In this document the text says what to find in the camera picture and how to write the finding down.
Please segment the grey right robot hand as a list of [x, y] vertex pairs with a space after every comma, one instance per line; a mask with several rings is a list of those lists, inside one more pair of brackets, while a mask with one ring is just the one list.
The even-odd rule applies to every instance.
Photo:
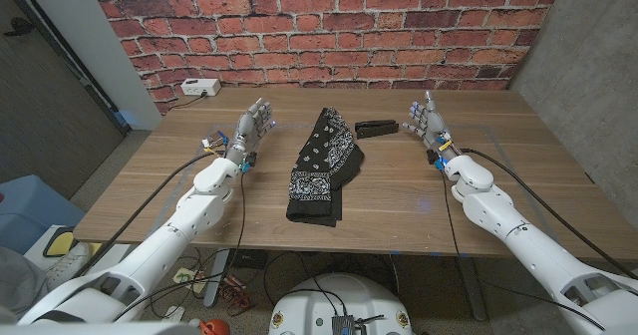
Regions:
[[437, 110], [431, 90], [426, 91], [422, 103], [412, 103], [409, 116], [415, 122], [403, 123], [402, 127], [422, 140], [430, 165], [443, 169], [449, 161], [461, 154], [454, 146], [450, 130]]

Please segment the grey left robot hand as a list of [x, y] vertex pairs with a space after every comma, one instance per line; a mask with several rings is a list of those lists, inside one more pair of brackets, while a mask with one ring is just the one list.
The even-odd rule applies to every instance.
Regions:
[[259, 99], [239, 118], [225, 158], [241, 165], [250, 153], [256, 152], [259, 142], [274, 125], [270, 103]]

